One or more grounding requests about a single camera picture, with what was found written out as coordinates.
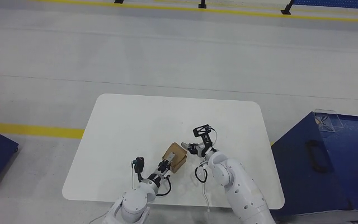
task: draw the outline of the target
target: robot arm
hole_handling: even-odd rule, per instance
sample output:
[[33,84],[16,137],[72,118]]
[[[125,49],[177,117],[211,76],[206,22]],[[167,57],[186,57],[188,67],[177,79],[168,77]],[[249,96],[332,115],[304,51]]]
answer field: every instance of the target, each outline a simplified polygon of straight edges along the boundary
[[[169,181],[170,165],[174,156],[174,153],[169,154],[165,160],[159,163],[154,173],[150,174],[147,179],[143,179],[138,187],[131,189],[129,192],[125,192],[109,209],[102,223],[145,223],[150,210],[147,204],[154,201],[157,195],[159,196],[159,187],[164,179]],[[120,212],[123,221],[116,219],[118,212]]]
[[[194,129],[194,135],[198,137],[198,130],[204,130],[199,136],[210,141],[208,136],[211,129],[209,125],[198,127]],[[275,223],[260,189],[240,162],[227,158],[222,152],[214,149],[211,141],[204,141],[202,144],[182,143],[182,147],[191,154],[204,158],[202,164],[207,164],[212,170],[216,182],[223,186],[232,210],[244,224]]]

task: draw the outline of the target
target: yellow floor line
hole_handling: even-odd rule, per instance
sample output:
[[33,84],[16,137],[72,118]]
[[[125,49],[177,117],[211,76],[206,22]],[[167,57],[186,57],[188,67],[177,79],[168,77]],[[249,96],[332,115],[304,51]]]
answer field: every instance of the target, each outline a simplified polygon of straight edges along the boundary
[[107,2],[86,2],[86,1],[71,1],[71,0],[32,0],[32,1],[35,1],[35,2],[48,2],[48,3],[64,3],[64,4],[81,4],[81,5],[90,5],[90,6],[106,6],[106,7],[145,8],[145,9],[151,9],[151,10],[176,10],[176,11],[221,13],[221,14],[261,16],[261,17],[298,18],[298,19],[305,19],[305,20],[326,20],[326,21],[341,21],[341,22],[358,22],[358,18],[304,16],[304,15],[282,15],[280,13],[247,12],[247,11],[236,11],[236,10],[218,10],[218,9],[210,9],[210,8],[200,9],[200,8],[175,7],[175,6],[153,6],[153,5],[145,5],[145,4],[114,4],[114,3],[107,3]]
[[25,134],[29,136],[47,136],[58,138],[79,138],[83,136],[84,129],[47,127],[22,124],[1,124],[0,134]]
[[[198,2],[191,2],[191,1],[175,1],[175,0],[154,0],[157,3],[173,3],[173,4],[195,4],[197,5]],[[221,7],[235,7],[235,8],[249,8],[254,10],[276,10],[280,11],[284,8],[280,7],[273,7],[273,6],[249,6],[249,5],[240,5],[240,4],[225,4],[225,3],[206,3],[208,6],[221,6]],[[343,12],[343,11],[333,11],[333,10],[304,10],[301,8],[293,8],[290,10],[291,12],[311,12],[311,13],[330,13],[330,14],[340,14],[340,15],[358,15],[357,12]]]

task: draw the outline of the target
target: brown cardboard box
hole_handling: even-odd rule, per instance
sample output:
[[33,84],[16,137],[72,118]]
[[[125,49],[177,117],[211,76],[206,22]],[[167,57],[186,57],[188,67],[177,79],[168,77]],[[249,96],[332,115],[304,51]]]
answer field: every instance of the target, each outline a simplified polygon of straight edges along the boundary
[[179,168],[186,162],[187,151],[175,142],[168,148],[163,156],[163,159],[165,159],[171,152],[175,153],[175,157],[172,160],[171,171],[176,173]]

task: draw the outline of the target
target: white table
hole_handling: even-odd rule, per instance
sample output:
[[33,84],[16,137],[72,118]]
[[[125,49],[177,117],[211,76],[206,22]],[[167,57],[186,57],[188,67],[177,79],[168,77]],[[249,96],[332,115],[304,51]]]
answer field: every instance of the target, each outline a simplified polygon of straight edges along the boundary
[[[281,208],[284,195],[260,107],[255,102],[232,100],[101,95],[63,186],[63,196],[114,202],[131,189],[130,161],[144,157],[146,178],[171,143],[201,142],[192,130],[204,124],[218,132],[215,148],[242,162],[269,208]],[[214,141],[215,133],[210,135]],[[200,161],[188,153],[186,163],[171,177],[171,193],[154,204],[206,206],[202,184],[194,176]],[[159,192],[166,192],[166,187]],[[211,173],[205,188],[210,206],[230,207]]]

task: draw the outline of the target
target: blue platform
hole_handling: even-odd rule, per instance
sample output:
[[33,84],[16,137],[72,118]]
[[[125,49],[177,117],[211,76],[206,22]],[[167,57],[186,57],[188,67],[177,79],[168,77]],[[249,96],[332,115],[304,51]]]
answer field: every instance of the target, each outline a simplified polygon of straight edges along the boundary
[[312,112],[272,145],[285,196],[274,216],[358,209],[358,117],[339,118],[323,132]]
[[358,0],[295,0],[294,4],[300,4],[305,6],[358,8]]
[[12,155],[17,151],[18,143],[0,135],[0,172]]

